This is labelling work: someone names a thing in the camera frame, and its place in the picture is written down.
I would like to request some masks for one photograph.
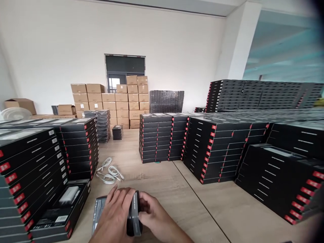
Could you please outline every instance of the ceiling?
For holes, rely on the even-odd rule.
[[[324,82],[322,37],[313,18],[261,11],[243,79]]]

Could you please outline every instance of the gray stacked trays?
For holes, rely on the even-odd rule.
[[[110,139],[110,110],[85,111],[85,118],[97,118],[97,130],[100,143],[106,143]]]
[[[150,113],[182,112],[184,91],[151,90]]]
[[[52,106],[53,115],[58,115],[58,106]]]

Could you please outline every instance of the red label on box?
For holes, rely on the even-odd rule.
[[[290,213],[292,214],[292,215],[294,215],[296,218],[298,218],[298,219],[302,219],[303,218],[303,216],[301,216],[300,214],[298,214],[298,213],[296,213],[294,210],[290,210]]]
[[[13,173],[12,175],[8,176],[5,181],[7,184],[9,184],[10,182],[14,181],[15,179],[17,179],[17,174]]]
[[[324,174],[314,171],[313,176],[324,180]]]
[[[298,200],[302,201],[303,203],[306,203],[307,205],[309,204],[309,200],[306,199],[305,197],[302,197],[301,195],[297,195],[296,197]]]
[[[20,190],[21,186],[20,183],[18,183],[17,185],[15,185],[13,188],[10,189],[10,193],[11,195],[13,195],[15,192],[18,192]]]
[[[30,229],[30,227],[31,227],[33,224],[34,224],[34,220],[32,219],[32,220],[28,223],[28,225],[26,225],[25,230],[28,231],[28,230]]]
[[[14,200],[14,203],[17,205],[24,198],[25,198],[25,195],[22,193]]]
[[[300,190],[301,190],[302,192],[304,192],[304,193],[310,195],[310,196],[314,196],[314,194],[315,194],[313,191],[308,190],[308,189],[305,188],[305,187],[302,187]]]
[[[8,162],[4,163],[3,165],[0,166],[0,172],[3,172],[9,168],[10,168],[10,164]]]
[[[18,213],[22,213],[26,208],[28,207],[28,203],[24,203],[19,209],[18,209]]]
[[[313,186],[313,187],[316,187],[317,189],[321,187],[321,184],[319,184],[319,183],[317,183],[315,181],[312,181],[312,180],[307,180],[306,183]]]
[[[287,220],[288,222],[290,222],[291,224],[296,224],[296,221],[293,220],[291,217],[289,217],[288,215],[285,216],[285,220]]]
[[[305,209],[302,205],[299,205],[296,202],[292,202],[291,205],[298,208],[300,211],[304,211],[304,209]]]
[[[21,218],[21,221],[22,221],[23,223],[25,223],[26,220],[30,217],[30,215],[31,215],[31,214],[30,214],[30,211],[28,211],[28,212],[25,214],[25,216]]]

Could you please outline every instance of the cardboard box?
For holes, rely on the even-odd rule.
[[[140,110],[149,110],[150,109],[150,103],[149,102],[140,102],[139,103],[139,109]]]
[[[128,110],[117,110],[117,118],[128,118]]]
[[[117,125],[129,125],[128,118],[117,118]]]
[[[102,97],[100,93],[88,93],[89,102],[102,102]]]
[[[130,120],[139,120],[139,115],[144,114],[145,112],[142,110],[130,110],[129,111],[129,119]]]
[[[127,93],[138,93],[137,85],[127,85]]]
[[[29,100],[29,99],[9,99],[4,102],[6,108],[11,108],[11,107],[21,107],[29,110],[32,115],[36,115],[36,110],[34,106],[34,102]]]
[[[59,115],[75,115],[76,113],[74,105],[58,105]]]
[[[102,102],[89,102],[90,110],[102,110]]]
[[[137,76],[137,85],[147,85],[147,76]]]
[[[71,84],[72,93],[86,93],[87,88],[85,84]]]
[[[138,120],[130,120],[130,128],[139,128],[139,119]]]
[[[138,94],[128,94],[128,102],[138,102]]]
[[[128,95],[127,94],[115,94],[116,102],[128,102]]]
[[[102,93],[102,102],[115,102],[115,93]]]
[[[128,102],[116,102],[116,110],[128,110]]]
[[[147,85],[139,85],[138,86],[138,93],[149,93],[149,87]]]
[[[75,103],[88,102],[88,94],[86,93],[73,94],[73,99]]]
[[[138,101],[139,102],[149,102],[150,101],[149,94],[139,94]]]
[[[104,110],[116,110],[116,102],[103,102]]]
[[[90,110],[88,102],[75,103],[74,105],[75,105],[75,110],[76,111]]]
[[[115,110],[110,110],[110,118],[117,118],[117,112]]]
[[[129,102],[129,110],[139,110],[138,102]]]
[[[77,118],[84,118],[84,111],[77,111]]]
[[[127,85],[131,85],[131,84],[137,85],[137,76],[136,75],[126,76],[126,82]]]
[[[127,85],[126,84],[117,84],[117,93],[127,93]]]
[[[117,125],[117,118],[110,118],[110,125],[111,126]]]
[[[105,93],[105,87],[101,84],[87,84],[87,93]]]

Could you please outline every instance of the white pillar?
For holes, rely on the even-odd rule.
[[[215,80],[243,78],[261,7],[245,2],[226,17]]]

